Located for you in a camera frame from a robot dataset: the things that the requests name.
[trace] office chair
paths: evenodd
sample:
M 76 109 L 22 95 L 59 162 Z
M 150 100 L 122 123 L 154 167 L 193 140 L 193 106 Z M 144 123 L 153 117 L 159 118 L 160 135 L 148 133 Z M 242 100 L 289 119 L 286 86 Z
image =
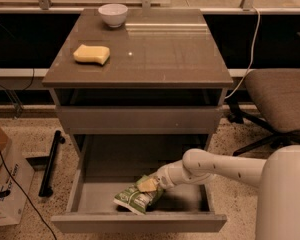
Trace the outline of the office chair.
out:
M 238 105 L 229 120 L 243 122 L 246 118 L 272 135 L 236 150 L 233 156 L 266 144 L 274 149 L 292 142 L 300 144 L 300 69 L 253 70 L 244 84 L 264 120 L 240 110 Z

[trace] white robotic arm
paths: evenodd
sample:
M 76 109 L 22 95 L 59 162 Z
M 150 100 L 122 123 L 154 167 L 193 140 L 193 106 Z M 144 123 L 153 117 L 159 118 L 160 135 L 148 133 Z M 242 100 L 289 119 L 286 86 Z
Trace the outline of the white robotic arm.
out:
M 281 148 L 267 160 L 191 149 L 156 172 L 164 189 L 205 184 L 214 174 L 258 187 L 256 240 L 300 240 L 300 145 Z

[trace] green snack bag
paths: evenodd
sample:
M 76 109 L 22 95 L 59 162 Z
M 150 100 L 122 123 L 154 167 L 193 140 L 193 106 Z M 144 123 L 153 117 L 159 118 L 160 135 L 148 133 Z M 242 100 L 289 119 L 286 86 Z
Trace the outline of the green snack bag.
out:
M 145 215 L 148 205 L 153 205 L 162 195 L 163 189 L 141 192 L 138 189 L 138 184 L 148 180 L 149 177 L 144 175 L 140 180 L 132 186 L 126 188 L 114 197 L 114 203 L 129 209 L 131 212 L 138 215 Z

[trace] white box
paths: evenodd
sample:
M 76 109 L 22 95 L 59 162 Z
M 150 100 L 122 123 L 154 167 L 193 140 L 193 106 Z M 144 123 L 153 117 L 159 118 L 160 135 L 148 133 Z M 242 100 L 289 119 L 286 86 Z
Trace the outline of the white box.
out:
M 14 179 L 28 193 L 34 170 L 11 140 L 2 155 Z M 26 203 L 26 196 L 11 179 L 0 157 L 0 192 L 10 190 L 10 194 L 0 198 L 0 226 L 19 224 Z

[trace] black cable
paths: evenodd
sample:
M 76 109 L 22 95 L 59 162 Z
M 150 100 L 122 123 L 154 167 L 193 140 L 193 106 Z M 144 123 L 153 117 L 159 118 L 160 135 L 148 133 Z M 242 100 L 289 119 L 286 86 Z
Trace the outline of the black cable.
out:
M 29 201 L 29 203 L 31 204 L 32 208 L 36 211 L 36 213 L 38 214 L 38 216 L 40 217 L 41 221 L 45 224 L 45 226 L 50 230 L 50 232 L 52 233 L 53 237 L 55 240 L 57 240 L 57 237 L 55 235 L 55 233 L 53 232 L 53 230 L 51 229 L 51 227 L 48 225 L 48 223 L 43 219 L 42 215 L 40 214 L 40 212 L 38 211 L 38 209 L 35 207 L 35 205 L 32 203 L 30 197 L 28 196 L 28 194 L 23 190 L 23 188 L 20 186 L 20 184 L 15 180 L 15 178 L 12 176 L 11 172 L 9 171 L 6 162 L 4 161 L 3 155 L 1 153 L 1 149 L 0 149 L 0 157 L 2 160 L 2 164 L 4 166 L 4 168 L 6 169 L 6 171 L 8 172 L 9 176 L 11 177 L 11 179 L 13 180 L 13 182 L 20 188 L 20 190 L 23 192 L 23 194 L 26 196 L 27 200 Z
M 13 39 L 17 39 L 5 26 L 3 26 L 2 24 L 0 24 L 0 27 L 6 31 Z M 35 75 L 35 69 L 32 68 L 32 77 L 31 77 L 31 80 L 30 80 L 30 83 L 23 89 L 21 89 L 21 91 L 25 91 L 27 90 L 28 88 L 31 87 L 31 85 L 33 84 L 33 80 L 34 80 L 34 75 Z M 2 84 L 0 84 L 0 87 L 6 91 L 11 91 L 9 88 L 6 88 L 5 86 L 3 86 Z

